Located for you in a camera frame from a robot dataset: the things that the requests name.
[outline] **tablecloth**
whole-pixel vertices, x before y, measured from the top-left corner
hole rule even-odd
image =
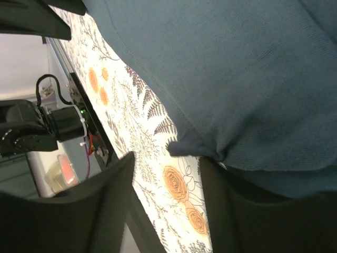
[[[167,152],[176,128],[165,107],[104,41],[89,15],[54,10],[72,29],[72,40],[61,44],[117,156],[135,152],[133,187],[164,248],[212,252],[198,158]]]

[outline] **fern leaf print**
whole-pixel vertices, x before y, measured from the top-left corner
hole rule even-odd
[[[149,108],[148,113],[147,113],[147,119],[149,120],[152,117],[155,116],[163,116],[166,114],[166,109],[163,106],[163,104],[156,100]]]
[[[154,134],[158,133],[177,134],[177,129],[173,121],[169,117],[166,117],[154,130]]]
[[[143,109],[144,109],[145,105],[152,100],[153,97],[155,97],[153,91],[147,86],[145,88],[145,95],[144,95],[144,99],[143,99]]]
[[[171,142],[175,142],[175,141],[177,141],[177,138],[176,138],[176,137],[170,137],[170,138],[167,140],[166,144],[165,144],[166,150],[169,148],[169,144],[170,144]]]
[[[137,97],[143,93],[143,90],[146,86],[145,82],[141,79],[141,77],[129,66],[125,67],[127,73],[132,78],[132,85],[137,88]]]

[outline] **white wall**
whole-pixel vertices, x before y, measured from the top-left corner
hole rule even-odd
[[[37,79],[47,73],[47,46],[40,36],[0,34],[0,100],[35,94]]]

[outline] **purple wire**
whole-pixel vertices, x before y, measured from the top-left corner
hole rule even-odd
[[[86,154],[86,161],[87,161],[87,170],[86,170],[86,176],[85,179],[89,178],[90,175],[90,158],[89,158],[89,151],[88,151],[88,147],[86,145],[86,139],[85,137],[83,138],[85,144],[84,144],[84,149],[85,149],[85,154]]]

